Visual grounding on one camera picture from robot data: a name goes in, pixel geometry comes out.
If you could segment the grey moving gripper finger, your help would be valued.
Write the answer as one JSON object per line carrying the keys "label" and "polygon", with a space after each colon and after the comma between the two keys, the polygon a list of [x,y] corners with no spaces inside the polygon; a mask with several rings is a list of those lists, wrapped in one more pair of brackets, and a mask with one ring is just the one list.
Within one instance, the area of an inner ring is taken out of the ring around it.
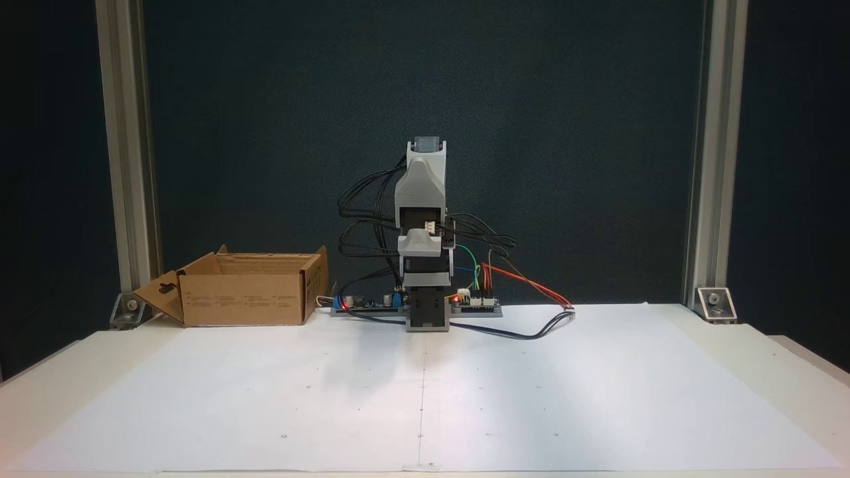
{"label": "grey moving gripper finger", "polygon": [[398,254],[404,258],[440,257],[443,250],[442,237],[433,236],[425,229],[410,229],[397,238]]}

